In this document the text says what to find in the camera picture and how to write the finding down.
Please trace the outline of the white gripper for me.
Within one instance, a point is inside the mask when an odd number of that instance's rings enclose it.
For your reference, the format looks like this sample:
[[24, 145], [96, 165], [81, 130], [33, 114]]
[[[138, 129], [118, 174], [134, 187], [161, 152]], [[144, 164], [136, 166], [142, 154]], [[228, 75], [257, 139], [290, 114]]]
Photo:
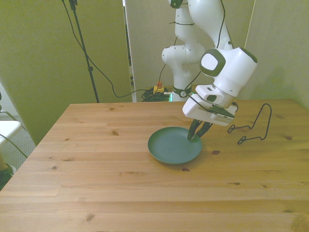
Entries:
[[226, 126], [230, 124], [237, 111], [235, 105], [228, 108], [219, 107], [212, 102], [203, 100], [198, 94], [191, 95], [183, 106], [183, 113], [186, 117], [193, 118], [187, 139], [190, 141], [195, 135], [196, 129], [204, 121], [203, 126], [196, 132], [197, 136], [202, 137], [213, 124]]

